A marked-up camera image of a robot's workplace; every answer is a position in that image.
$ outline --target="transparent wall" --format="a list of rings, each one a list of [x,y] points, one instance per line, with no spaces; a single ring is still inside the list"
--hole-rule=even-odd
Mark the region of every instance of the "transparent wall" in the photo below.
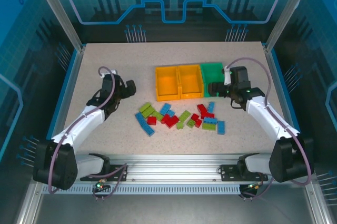
[[[13,223],[35,152],[23,139],[46,137],[74,49],[46,0],[0,6],[0,223]]]
[[[61,0],[82,42],[266,41],[287,0]]]
[[[337,0],[301,0],[274,49],[300,129],[314,137],[316,171],[336,173]],[[336,204],[333,178],[320,179]]]

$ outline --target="plastic tray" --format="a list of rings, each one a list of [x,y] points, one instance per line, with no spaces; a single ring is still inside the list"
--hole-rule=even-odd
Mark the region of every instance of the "plastic tray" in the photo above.
[[[156,67],[157,101],[180,99],[181,85],[177,66]]]
[[[208,85],[212,82],[224,82],[225,77],[222,74],[223,65],[221,62],[200,64],[202,77],[205,85],[205,98],[209,98]]]
[[[204,97],[204,82],[200,65],[179,65],[179,78],[181,82],[181,99],[194,99]]]

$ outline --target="cable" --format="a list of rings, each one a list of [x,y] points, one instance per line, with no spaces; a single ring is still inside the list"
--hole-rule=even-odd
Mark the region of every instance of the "cable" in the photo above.
[[[283,127],[283,129],[288,133],[290,134],[290,136],[294,139],[294,141],[296,142],[301,154],[302,154],[302,157],[303,157],[303,160],[304,160],[304,163],[305,163],[305,166],[306,166],[306,171],[308,173],[308,178],[306,180],[306,182],[304,183],[300,183],[300,182],[297,182],[295,180],[291,180],[293,183],[299,185],[299,186],[306,186],[307,184],[310,183],[311,181],[311,168],[310,168],[310,164],[309,164],[309,161],[308,161],[308,158],[306,157],[306,154],[305,154],[305,151],[303,149],[303,147],[301,146],[299,140],[297,139],[296,135],[290,131],[287,126],[272,112],[272,110],[269,108],[268,106],[268,96],[269,96],[269,93],[270,93],[270,89],[271,89],[271,78],[270,78],[270,75],[269,75],[269,72],[268,70],[266,69],[266,67],[258,60],[254,59],[254,58],[250,58],[250,57],[241,57],[241,58],[238,58],[236,60],[234,60],[233,62],[231,62],[228,66],[226,66],[227,68],[229,68],[231,65],[233,65],[234,63],[238,62],[238,61],[243,61],[243,60],[248,60],[248,61],[253,61],[255,63],[257,63],[258,65],[261,66],[261,68],[265,71],[266,75],[267,75],[267,78],[268,78],[268,89],[267,89],[267,93],[265,95],[265,98],[264,98],[264,104],[265,104],[265,107],[267,109],[267,111],[269,112],[269,114],[276,120],[278,121],[278,123]]]
[[[111,172],[111,173],[108,174],[109,176],[107,176],[107,178],[108,178],[108,177],[111,177],[113,174],[116,174],[116,173],[119,172],[121,169],[123,169],[123,171],[122,171],[120,177],[118,178],[118,181],[117,181],[117,183],[116,183],[114,189],[113,189],[108,195],[102,196],[102,200],[111,197],[112,194],[115,193],[115,191],[117,190],[117,187],[118,187],[118,185],[119,185],[119,183],[120,183],[120,181],[121,181],[121,179],[122,179],[122,177],[123,177],[123,174],[124,174],[124,172],[125,172],[126,167],[127,167],[127,165],[126,165],[126,163],[125,163],[123,166],[119,167],[117,170],[114,170],[113,172]],[[106,176],[106,175],[102,175],[102,176],[90,175],[90,177],[93,177],[93,178],[104,177],[104,176]],[[93,196],[96,198],[96,200],[98,199],[98,197],[97,197],[97,195],[95,194],[95,191],[94,191],[94,190],[93,190]]]
[[[52,180],[53,180],[53,170],[54,170],[54,164],[55,164],[55,161],[56,161],[56,158],[57,158],[57,154],[60,150],[60,147],[63,143],[63,141],[67,138],[69,132],[71,131],[71,129],[79,123],[79,121],[81,121],[83,118],[87,117],[88,115],[92,114],[93,112],[97,111],[98,109],[102,108],[103,106],[105,106],[107,104],[107,102],[109,102],[109,100],[111,99],[112,95],[114,94],[114,91],[115,91],[115,77],[113,75],[113,73],[111,72],[111,70],[105,66],[101,66],[99,69],[98,69],[98,73],[100,76],[102,76],[101,74],[101,70],[102,69],[105,69],[109,72],[109,74],[111,75],[111,78],[112,78],[112,88],[111,88],[111,93],[110,95],[107,97],[107,99],[98,107],[92,109],[91,111],[88,111],[87,113],[83,114],[82,116],[78,117],[78,119],[76,119],[69,127],[68,129],[65,131],[64,135],[61,137],[59,143],[57,144],[56,146],[56,149],[54,151],[54,154],[52,156],[52,161],[51,161],[51,166],[49,168],[49,175],[48,175],[48,191],[50,194],[54,194],[55,192],[58,191],[58,189],[55,189],[53,191],[53,188],[52,188]]]

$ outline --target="orange bin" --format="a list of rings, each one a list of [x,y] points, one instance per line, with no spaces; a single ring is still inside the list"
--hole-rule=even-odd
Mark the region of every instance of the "orange bin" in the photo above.
[[[179,79],[181,83],[181,99],[195,99],[204,97],[204,81],[199,64],[179,65]]]
[[[180,99],[181,84],[178,67],[156,67],[156,96],[157,101]]]

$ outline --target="red lego brick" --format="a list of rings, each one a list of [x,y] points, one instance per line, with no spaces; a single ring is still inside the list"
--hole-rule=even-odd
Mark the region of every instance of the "red lego brick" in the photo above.
[[[214,113],[206,112],[206,113],[201,114],[201,119],[203,120],[204,118],[215,118],[215,115]]]
[[[197,119],[197,120],[195,121],[195,126],[196,126],[197,128],[199,128],[200,125],[201,125],[201,123],[202,123],[202,120]]]
[[[156,125],[157,124],[157,118],[153,116],[147,117],[147,123],[149,125]]]
[[[165,114],[164,118],[161,120],[162,124],[165,124],[167,120],[169,120],[171,117],[168,114]]]
[[[176,115],[174,115],[172,118],[166,121],[166,125],[168,126],[168,128],[171,128],[174,125],[176,125],[178,122],[179,122],[179,118]]]
[[[207,113],[207,109],[203,104],[198,104],[196,107],[198,108],[200,114]]]
[[[196,122],[196,120],[199,118],[199,115],[193,113],[191,120],[194,120]]]

